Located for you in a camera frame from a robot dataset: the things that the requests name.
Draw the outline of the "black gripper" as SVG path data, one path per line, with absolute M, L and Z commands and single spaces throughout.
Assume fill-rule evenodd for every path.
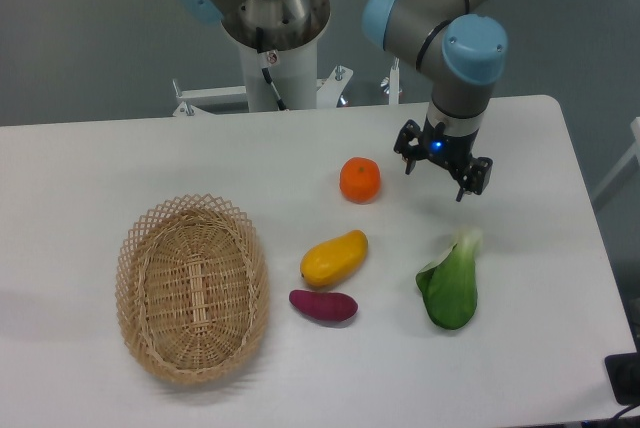
M 481 122 L 481 115 L 467 119 L 428 115 L 421 128 L 414 120 L 408 120 L 394 144 L 394 152 L 405 162 L 405 174 L 410 175 L 418 161 L 427 160 L 446 170 L 457 182 L 457 202 L 466 194 L 481 195 L 493 168 L 491 158 L 472 154 Z

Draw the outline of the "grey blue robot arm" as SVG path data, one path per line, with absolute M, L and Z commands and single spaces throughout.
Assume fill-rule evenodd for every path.
M 219 24 L 242 55 L 252 111 L 312 109 L 317 65 L 292 55 L 314 52 L 330 18 L 329 0 L 179 0 L 204 24 Z M 460 195 L 481 194 L 492 162 L 472 148 L 503 73 L 508 38 L 477 14 L 487 0 L 368 0 L 365 37 L 432 84 L 423 123 L 408 121 L 394 145 L 408 168 L 427 160 L 447 170 Z

